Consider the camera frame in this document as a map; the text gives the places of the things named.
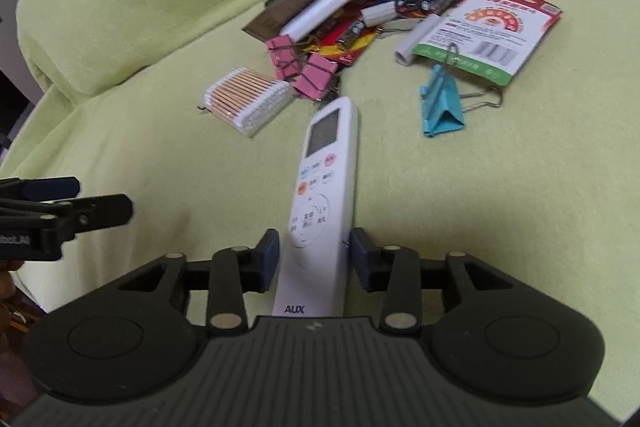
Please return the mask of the left hand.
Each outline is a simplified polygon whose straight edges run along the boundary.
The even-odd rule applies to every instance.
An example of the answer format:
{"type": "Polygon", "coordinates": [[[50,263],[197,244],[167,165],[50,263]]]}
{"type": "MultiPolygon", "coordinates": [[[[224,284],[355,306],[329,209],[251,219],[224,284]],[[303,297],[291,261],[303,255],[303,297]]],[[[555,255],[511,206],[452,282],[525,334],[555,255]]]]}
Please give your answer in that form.
{"type": "Polygon", "coordinates": [[[0,301],[2,303],[15,294],[13,273],[21,269],[23,265],[24,261],[20,260],[0,261],[0,301]]]}

